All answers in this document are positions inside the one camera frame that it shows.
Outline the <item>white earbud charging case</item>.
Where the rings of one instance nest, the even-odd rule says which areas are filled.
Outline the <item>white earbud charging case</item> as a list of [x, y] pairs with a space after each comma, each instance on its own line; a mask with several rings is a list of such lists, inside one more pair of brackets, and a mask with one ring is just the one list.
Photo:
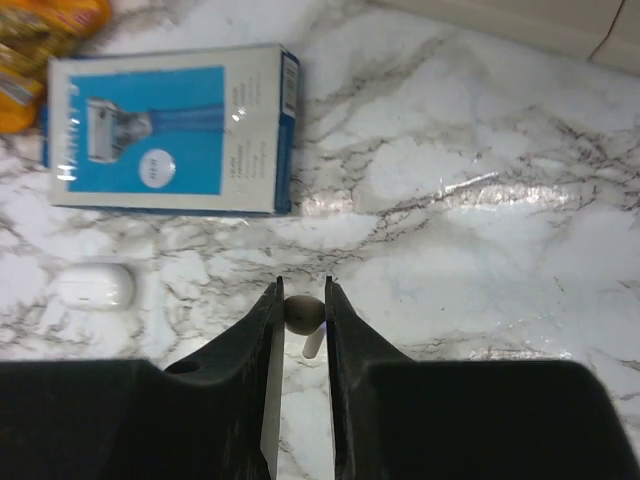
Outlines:
[[135, 293], [132, 273], [118, 263], [76, 264], [66, 268], [56, 281], [58, 298], [77, 310], [123, 310], [132, 303]]

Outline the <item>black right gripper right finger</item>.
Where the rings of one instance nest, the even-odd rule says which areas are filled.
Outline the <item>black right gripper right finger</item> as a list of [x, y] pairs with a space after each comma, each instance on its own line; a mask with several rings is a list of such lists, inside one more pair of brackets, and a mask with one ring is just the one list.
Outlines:
[[417, 361], [325, 286], [339, 479], [635, 479], [601, 382], [565, 360]]

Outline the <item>beige stem earbud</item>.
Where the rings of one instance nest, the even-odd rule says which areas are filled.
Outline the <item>beige stem earbud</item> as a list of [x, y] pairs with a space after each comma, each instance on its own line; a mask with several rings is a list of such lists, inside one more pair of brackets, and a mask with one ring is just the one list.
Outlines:
[[313, 296], [289, 296], [284, 300], [284, 322], [290, 332], [306, 337], [302, 355], [315, 358], [326, 334], [325, 304]]

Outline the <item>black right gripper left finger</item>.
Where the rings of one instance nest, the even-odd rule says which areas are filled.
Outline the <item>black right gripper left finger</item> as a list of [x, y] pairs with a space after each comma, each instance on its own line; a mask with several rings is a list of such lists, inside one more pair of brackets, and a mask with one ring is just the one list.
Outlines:
[[159, 368], [144, 359], [1, 366], [5, 479], [272, 479], [284, 286]]

